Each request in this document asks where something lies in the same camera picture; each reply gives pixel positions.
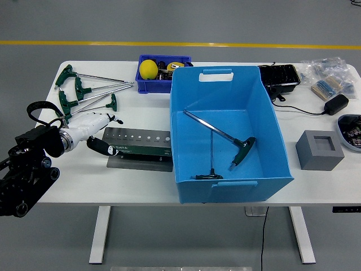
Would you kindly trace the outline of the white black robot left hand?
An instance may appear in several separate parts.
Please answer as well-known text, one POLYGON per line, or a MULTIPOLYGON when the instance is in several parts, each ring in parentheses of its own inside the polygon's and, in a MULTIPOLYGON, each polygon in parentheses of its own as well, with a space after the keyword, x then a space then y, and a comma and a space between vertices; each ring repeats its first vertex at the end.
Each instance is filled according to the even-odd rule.
POLYGON ((60 131, 64 151, 68 152, 81 141, 86 141, 88 148, 106 156, 116 156, 119 150, 94 135, 105 128, 110 122, 115 121, 123 124, 116 115, 108 113, 87 113, 74 119, 67 128, 60 131))

